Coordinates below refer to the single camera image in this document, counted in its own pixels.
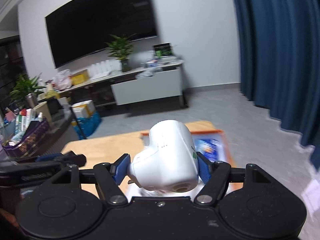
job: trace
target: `purple basket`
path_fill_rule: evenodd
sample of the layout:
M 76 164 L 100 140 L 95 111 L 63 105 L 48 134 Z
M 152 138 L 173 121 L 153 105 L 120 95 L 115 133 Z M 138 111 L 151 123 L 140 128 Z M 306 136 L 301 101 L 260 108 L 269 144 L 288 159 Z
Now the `purple basket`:
M 20 143 L 15 146 L 4 146 L 8 157 L 25 157 L 33 153 L 37 148 L 37 143 L 44 137 L 49 127 L 47 119 L 44 118 L 33 130 L 23 136 Z

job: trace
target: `television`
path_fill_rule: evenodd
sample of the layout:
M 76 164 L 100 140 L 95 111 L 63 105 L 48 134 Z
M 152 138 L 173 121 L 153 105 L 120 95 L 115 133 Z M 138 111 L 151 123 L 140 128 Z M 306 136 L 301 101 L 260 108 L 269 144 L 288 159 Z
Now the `television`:
M 72 0 L 45 20 L 56 68 L 105 49 L 110 34 L 157 35 L 151 0 Z

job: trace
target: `green plant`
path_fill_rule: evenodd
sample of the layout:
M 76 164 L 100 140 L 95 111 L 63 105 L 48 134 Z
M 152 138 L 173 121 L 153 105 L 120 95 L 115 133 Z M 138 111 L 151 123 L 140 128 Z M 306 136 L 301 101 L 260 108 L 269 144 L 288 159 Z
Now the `green plant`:
M 40 95 L 42 91 L 36 91 L 37 89 L 45 88 L 43 86 L 38 86 L 39 76 L 29 79 L 27 75 L 20 75 L 16 82 L 15 87 L 10 93 L 11 101 L 15 102 L 19 107 L 25 107 L 27 105 L 26 95 L 29 93 L 34 93 Z
M 132 48 L 133 45 L 130 44 L 130 40 L 129 37 L 119 37 L 117 35 L 112 35 L 110 34 L 110 36 L 112 36 L 115 40 L 113 42 L 105 42 L 108 47 L 107 49 L 109 49 L 110 53 L 111 53 L 111 57 L 116 57 L 118 60 L 123 61 L 128 59 L 128 56 L 132 53 Z

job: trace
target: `dark vase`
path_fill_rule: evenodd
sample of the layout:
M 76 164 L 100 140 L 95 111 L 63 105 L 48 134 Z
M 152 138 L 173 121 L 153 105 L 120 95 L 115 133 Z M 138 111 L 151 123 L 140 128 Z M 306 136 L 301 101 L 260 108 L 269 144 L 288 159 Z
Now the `dark vase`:
M 129 62 L 127 59 L 121 60 L 121 71 L 122 72 L 127 72 L 131 70 L 130 66 L 129 66 Z

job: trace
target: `baseboard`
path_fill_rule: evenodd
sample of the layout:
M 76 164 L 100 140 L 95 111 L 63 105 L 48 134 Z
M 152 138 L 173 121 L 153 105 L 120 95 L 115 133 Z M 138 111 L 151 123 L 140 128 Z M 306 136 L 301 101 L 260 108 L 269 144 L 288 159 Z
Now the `baseboard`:
M 203 91 L 214 91 L 221 89 L 231 89 L 231 88 L 240 88 L 240 83 L 228 83 L 228 84 L 219 84 L 219 85 L 211 85 L 211 86 L 203 86 L 203 87 L 193 87 L 187 88 L 186 92 L 203 92 Z

